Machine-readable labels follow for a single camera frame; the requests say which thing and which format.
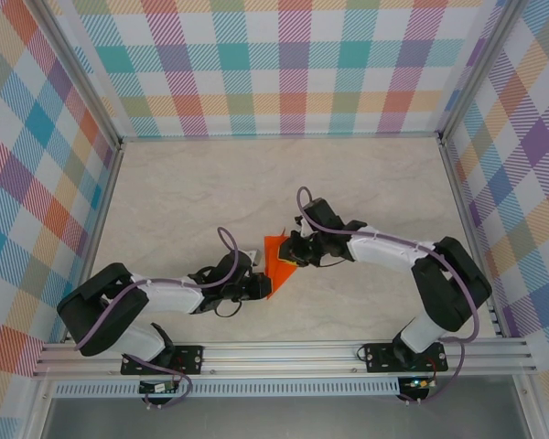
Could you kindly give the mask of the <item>orange paper sheet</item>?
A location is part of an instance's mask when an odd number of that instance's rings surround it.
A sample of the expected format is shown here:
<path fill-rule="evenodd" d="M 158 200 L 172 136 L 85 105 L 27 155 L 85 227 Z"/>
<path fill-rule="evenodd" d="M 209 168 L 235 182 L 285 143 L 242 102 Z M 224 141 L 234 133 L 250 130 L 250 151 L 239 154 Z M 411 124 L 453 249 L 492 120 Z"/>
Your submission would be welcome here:
<path fill-rule="evenodd" d="M 267 300 L 275 294 L 297 269 L 295 264 L 282 261 L 278 255 L 282 243 L 287 238 L 288 235 L 285 233 L 285 230 L 279 235 L 264 237 L 264 273 L 271 280 L 271 292 L 267 295 Z"/>

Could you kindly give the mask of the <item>grey metal sheet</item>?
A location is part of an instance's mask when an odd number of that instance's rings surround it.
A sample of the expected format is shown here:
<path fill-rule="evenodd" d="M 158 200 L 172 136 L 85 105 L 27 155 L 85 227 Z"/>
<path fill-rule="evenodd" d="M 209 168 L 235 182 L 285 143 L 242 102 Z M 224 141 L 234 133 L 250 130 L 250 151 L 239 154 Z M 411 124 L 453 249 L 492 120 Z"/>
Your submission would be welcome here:
<path fill-rule="evenodd" d="M 41 439 L 532 439 L 506 378 L 462 378 L 438 398 L 58 399 Z"/>

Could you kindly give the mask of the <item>small dark circuit board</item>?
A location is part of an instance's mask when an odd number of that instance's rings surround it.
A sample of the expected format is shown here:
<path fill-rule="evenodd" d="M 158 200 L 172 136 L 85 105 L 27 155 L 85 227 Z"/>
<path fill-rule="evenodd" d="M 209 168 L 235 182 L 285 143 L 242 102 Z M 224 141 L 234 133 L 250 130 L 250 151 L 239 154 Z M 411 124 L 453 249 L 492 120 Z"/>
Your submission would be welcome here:
<path fill-rule="evenodd" d="M 177 380 L 141 380 L 138 392 L 140 394 L 174 394 L 177 392 L 179 382 Z"/>

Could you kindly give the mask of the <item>aluminium mounting rail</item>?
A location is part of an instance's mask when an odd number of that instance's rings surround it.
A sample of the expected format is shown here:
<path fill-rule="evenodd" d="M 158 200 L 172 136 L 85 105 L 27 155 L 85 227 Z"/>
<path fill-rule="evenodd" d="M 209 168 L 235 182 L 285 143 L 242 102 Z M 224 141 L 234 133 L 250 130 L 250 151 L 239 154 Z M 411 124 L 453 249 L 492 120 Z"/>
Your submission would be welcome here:
<path fill-rule="evenodd" d="M 266 379 L 366 376 L 362 341 L 203 342 L 203 360 L 195 378 Z M 537 372 L 527 342 L 521 338 L 482 338 L 461 348 L 444 345 L 448 371 L 373 372 L 378 376 L 525 375 Z"/>

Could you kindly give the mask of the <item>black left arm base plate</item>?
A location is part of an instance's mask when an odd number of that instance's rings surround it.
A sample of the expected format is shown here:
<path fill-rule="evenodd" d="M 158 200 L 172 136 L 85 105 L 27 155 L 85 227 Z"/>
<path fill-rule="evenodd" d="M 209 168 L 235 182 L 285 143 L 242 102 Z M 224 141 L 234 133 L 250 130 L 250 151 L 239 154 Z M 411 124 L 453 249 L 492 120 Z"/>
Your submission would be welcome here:
<path fill-rule="evenodd" d="M 165 348 L 150 364 L 171 370 L 177 370 L 187 375 L 199 375 L 203 360 L 203 346 L 200 345 L 174 345 Z M 129 356 L 123 355 L 120 368 L 122 375 L 154 375 L 158 370 L 150 366 L 143 366 Z"/>

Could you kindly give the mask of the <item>short aluminium frame rail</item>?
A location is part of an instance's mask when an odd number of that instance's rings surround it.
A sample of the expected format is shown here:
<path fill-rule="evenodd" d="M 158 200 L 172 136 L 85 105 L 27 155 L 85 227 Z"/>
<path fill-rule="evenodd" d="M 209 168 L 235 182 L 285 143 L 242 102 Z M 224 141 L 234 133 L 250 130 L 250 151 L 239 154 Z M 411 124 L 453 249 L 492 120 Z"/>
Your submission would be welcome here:
<path fill-rule="evenodd" d="M 206 142 L 206 141 L 266 141 L 266 140 L 298 140 L 298 139 L 438 139 L 439 132 L 394 132 L 394 133 L 364 133 L 364 134 L 239 134 L 239 135 L 207 135 L 207 136 L 158 136 L 137 137 L 125 136 L 124 145 L 164 142 Z"/>

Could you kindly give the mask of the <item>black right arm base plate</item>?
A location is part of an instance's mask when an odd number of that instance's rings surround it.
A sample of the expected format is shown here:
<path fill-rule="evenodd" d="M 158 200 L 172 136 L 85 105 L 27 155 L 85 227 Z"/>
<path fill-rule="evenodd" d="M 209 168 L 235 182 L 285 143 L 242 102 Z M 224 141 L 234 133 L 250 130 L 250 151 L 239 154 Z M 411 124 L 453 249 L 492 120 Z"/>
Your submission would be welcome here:
<path fill-rule="evenodd" d="M 431 344 L 421 353 L 413 352 L 403 343 L 369 343 L 362 347 L 369 373 L 448 371 L 445 348 L 439 342 Z"/>

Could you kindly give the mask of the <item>long aluminium side rail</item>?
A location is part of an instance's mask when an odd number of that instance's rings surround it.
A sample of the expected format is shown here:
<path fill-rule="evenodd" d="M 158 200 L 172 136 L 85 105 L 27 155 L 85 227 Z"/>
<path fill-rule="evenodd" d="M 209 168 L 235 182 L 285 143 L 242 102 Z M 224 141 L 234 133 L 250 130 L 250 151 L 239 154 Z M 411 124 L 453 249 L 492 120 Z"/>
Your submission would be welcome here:
<path fill-rule="evenodd" d="M 489 281 L 491 288 L 494 288 L 494 283 L 488 272 L 484 258 L 480 252 L 478 234 L 473 225 L 470 210 L 463 199 L 461 182 L 458 178 L 458 175 L 456 174 L 453 160 L 450 157 L 445 143 L 442 140 L 437 139 L 437 144 L 438 151 L 447 174 L 448 183 L 451 187 L 452 195 L 455 200 L 457 212 L 461 220 L 466 242 L 468 244 L 468 251 L 471 254 L 476 265 L 480 268 L 486 279 Z M 494 329 L 496 337 L 505 337 L 506 334 L 504 332 L 504 325 L 499 316 L 498 304 L 496 303 L 494 293 L 491 293 L 490 298 L 486 301 L 486 304 L 490 315 L 490 323 Z"/>
<path fill-rule="evenodd" d="M 91 236 L 88 240 L 84 262 L 81 267 L 76 286 L 81 286 L 91 277 L 92 269 L 95 264 L 95 259 L 102 239 L 103 229 L 111 206 L 113 192 L 115 190 L 123 163 L 124 150 L 124 143 L 118 144 L 114 149 L 110 173 L 106 181 L 104 191 L 102 193 L 101 202 L 97 210 L 97 216 L 94 222 Z"/>

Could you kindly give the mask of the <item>aluminium frame post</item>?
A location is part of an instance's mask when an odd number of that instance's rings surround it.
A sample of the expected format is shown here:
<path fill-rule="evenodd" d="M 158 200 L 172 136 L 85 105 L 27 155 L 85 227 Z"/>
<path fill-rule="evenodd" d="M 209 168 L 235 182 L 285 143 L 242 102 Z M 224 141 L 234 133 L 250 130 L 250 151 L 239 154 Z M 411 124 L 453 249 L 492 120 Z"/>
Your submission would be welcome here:
<path fill-rule="evenodd" d="M 71 82 L 77 88 L 87 108 L 102 129 L 107 140 L 116 150 L 122 149 L 122 137 L 114 127 L 112 119 L 105 110 L 88 74 L 80 63 L 71 43 L 67 40 L 59 23 L 49 8 L 46 0 L 23 0 L 38 26 L 44 32 L 49 44 L 53 47 L 59 62 L 68 73 Z"/>
<path fill-rule="evenodd" d="M 484 0 L 459 52 L 460 65 L 447 80 L 443 107 L 436 122 L 436 139 L 447 144 L 468 111 L 481 83 L 529 0 Z"/>

